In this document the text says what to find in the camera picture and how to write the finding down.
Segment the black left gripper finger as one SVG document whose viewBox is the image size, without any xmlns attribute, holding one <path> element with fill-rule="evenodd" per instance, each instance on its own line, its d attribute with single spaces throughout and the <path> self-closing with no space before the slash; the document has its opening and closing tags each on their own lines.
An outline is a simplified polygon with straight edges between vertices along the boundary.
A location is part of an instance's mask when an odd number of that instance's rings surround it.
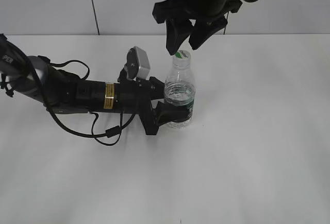
<svg viewBox="0 0 330 224">
<path fill-rule="evenodd" d="M 156 108 L 153 109 L 153 116 L 157 126 L 167 123 L 182 123 L 190 119 L 192 116 L 192 107 L 190 104 L 183 106 L 175 106 L 168 102 L 158 102 Z"/>
</svg>

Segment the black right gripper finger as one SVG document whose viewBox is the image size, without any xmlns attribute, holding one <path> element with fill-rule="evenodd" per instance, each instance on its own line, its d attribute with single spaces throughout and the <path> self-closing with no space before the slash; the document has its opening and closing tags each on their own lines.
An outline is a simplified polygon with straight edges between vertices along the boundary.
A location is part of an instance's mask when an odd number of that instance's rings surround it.
<svg viewBox="0 0 330 224">
<path fill-rule="evenodd" d="M 193 25 L 189 19 L 167 19 L 166 49 L 173 56 L 180 48 L 186 38 L 193 32 Z"/>
<path fill-rule="evenodd" d="M 212 35 L 224 29 L 228 21 L 225 16 L 219 17 L 213 22 L 196 20 L 193 32 L 189 37 L 189 44 L 193 50 L 200 48 Z"/>
</svg>

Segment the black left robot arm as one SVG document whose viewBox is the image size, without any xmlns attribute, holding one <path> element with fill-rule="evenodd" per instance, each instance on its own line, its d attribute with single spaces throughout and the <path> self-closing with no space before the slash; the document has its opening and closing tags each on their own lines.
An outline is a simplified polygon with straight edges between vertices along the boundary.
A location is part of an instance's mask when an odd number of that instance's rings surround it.
<svg viewBox="0 0 330 224">
<path fill-rule="evenodd" d="M 149 76 L 147 54 L 131 48 L 116 83 L 91 81 L 65 71 L 64 64 L 45 56 L 27 56 L 1 35 L 1 88 L 41 102 L 53 119 L 60 114 L 117 113 L 139 116 L 145 133 L 156 135 L 160 126 L 184 122 L 190 106 L 164 101 L 164 83 Z"/>
</svg>

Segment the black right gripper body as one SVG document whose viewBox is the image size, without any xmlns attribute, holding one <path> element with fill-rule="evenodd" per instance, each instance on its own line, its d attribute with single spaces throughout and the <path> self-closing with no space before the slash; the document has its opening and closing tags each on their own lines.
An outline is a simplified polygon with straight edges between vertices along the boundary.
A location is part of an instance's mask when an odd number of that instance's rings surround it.
<svg viewBox="0 0 330 224">
<path fill-rule="evenodd" d="M 152 15 L 158 24 L 166 19 L 213 22 L 227 12 L 238 12 L 241 5 L 241 0 L 165 0 L 154 4 Z"/>
</svg>

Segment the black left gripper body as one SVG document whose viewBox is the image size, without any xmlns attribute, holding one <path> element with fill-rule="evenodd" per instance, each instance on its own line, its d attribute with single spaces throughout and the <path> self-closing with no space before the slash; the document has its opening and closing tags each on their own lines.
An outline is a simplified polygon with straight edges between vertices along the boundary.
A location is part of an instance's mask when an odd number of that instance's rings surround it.
<svg viewBox="0 0 330 224">
<path fill-rule="evenodd" d="M 127 76 L 127 71 L 122 69 L 118 77 L 117 103 L 122 113 L 131 115 L 121 127 L 125 129 L 138 115 L 145 134 L 156 135 L 159 125 L 156 124 L 152 100 L 163 99 L 164 83 L 156 77 L 150 77 L 148 80 L 140 78 L 129 80 Z"/>
</svg>

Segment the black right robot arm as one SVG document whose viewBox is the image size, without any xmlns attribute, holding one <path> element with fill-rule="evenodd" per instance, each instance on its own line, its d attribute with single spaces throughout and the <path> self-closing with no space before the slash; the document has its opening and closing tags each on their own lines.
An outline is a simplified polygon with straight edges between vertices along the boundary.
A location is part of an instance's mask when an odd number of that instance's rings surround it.
<svg viewBox="0 0 330 224">
<path fill-rule="evenodd" d="M 236 13 L 241 0 L 165 0 L 154 4 L 152 15 L 166 25 L 166 49 L 174 55 L 185 40 L 193 50 L 225 28 L 225 14 Z"/>
</svg>

